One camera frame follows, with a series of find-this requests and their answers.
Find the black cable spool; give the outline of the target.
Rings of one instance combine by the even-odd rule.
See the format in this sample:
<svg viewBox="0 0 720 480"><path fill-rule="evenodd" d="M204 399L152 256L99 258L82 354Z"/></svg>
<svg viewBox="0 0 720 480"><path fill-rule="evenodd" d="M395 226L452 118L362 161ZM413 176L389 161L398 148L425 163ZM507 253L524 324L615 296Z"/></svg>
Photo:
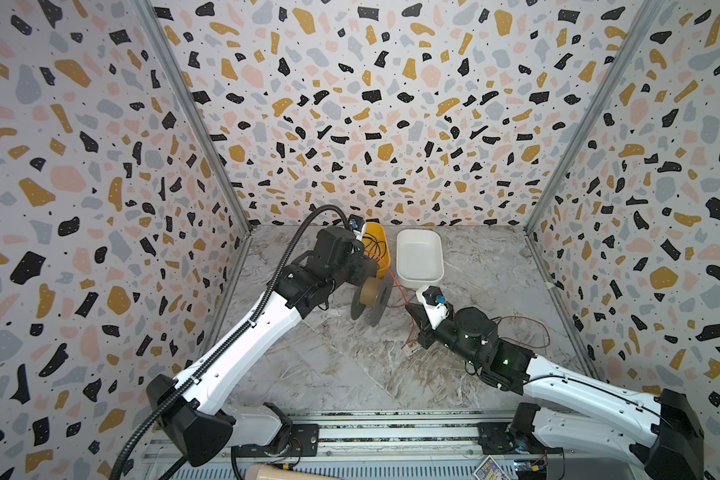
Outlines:
<svg viewBox="0 0 720 480"><path fill-rule="evenodd" d="M367 276L353 295L350 318L365 318L370 326L377 326L387 308L392 290L393 280L390 275L381 279L375 275Z"/></svg>

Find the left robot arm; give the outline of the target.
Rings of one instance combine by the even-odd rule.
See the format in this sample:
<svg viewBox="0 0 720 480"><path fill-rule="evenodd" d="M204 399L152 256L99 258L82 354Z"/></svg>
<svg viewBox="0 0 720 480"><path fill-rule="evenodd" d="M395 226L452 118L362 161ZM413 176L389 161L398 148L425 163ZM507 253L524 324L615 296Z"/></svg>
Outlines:
<svg viewBox="0 0 720 480"><path fill-rule="evenodd" d="M378 263L365 253L365 221L326 204L298 227L265 290L252 309L208 352L168 377L160 374L147 387L151 412L126 441L111 468L119 479L136 446L158 425L179 449L184 464L201 466L223 448L257 446L271 456L289 451L292 420L270 402L260 407L228 407L232 390L286 332L314 309L325 309L344 284L361 287Z"/></svg>

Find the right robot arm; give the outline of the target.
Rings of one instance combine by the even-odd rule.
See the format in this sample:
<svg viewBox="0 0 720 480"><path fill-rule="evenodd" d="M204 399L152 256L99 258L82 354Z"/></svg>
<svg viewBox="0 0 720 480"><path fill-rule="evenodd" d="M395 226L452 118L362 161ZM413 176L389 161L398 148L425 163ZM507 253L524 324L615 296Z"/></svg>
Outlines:
<svg viewBox="0 0 720 480"><path fill-rule="evenodd" d="M523 397L507 431L512 446L597 453L651 479L703 478L704 431L685 394L636 392L562 367L500 338L481 310L454 310L442 295L405 309L423 348L439 343L484 384Z"/></svg>

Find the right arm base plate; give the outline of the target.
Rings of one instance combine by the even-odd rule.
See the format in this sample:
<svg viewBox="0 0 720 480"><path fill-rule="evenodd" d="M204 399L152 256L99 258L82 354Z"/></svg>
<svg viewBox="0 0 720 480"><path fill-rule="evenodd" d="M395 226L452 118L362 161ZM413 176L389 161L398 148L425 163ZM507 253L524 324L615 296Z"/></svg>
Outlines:
<svg viewBox="0 0 720 480"><path fill-rule="evenodd" d="M492 454L561 454L562 448L544 445L533 426L515 426L512 422L481 422L477 424L478 445L484 455Z"/></svg>

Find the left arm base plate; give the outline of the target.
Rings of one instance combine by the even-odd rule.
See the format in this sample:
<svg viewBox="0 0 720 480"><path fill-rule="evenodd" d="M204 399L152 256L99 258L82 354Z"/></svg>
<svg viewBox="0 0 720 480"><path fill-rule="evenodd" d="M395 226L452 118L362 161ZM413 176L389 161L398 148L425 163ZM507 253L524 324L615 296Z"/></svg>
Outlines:
<svg viewBox="0 0 720 480"><path fill-rule="evenodd" d="M308 458L318 453L320 427L316 423L296 423L281 429L267 445L247 444L236 447L239 458L274 461L281 458Z"/></svg>

